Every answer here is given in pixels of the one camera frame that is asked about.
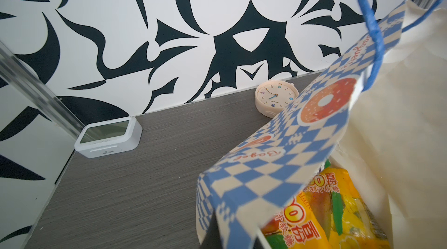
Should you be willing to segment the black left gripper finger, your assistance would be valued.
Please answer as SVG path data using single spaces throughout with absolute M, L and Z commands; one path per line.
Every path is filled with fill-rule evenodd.
M 213 214 L 200 249 L 223 249 L 216 215 Z

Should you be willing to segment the yellow mango candy bag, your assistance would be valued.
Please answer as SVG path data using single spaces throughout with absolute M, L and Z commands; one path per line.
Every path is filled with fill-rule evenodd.
M 272 249 L 390 247 L 348 171 L 329 161 L 261 231 Z

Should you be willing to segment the blue checkered paper bag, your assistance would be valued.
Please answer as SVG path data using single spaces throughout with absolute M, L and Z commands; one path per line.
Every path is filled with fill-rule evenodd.
M 447 0 L 406 0 L 271 121 L 201 173 L 200 245 L 271 249 L 264 228 L 320 173 L 345 169 L 389 249 L 447 246 Z

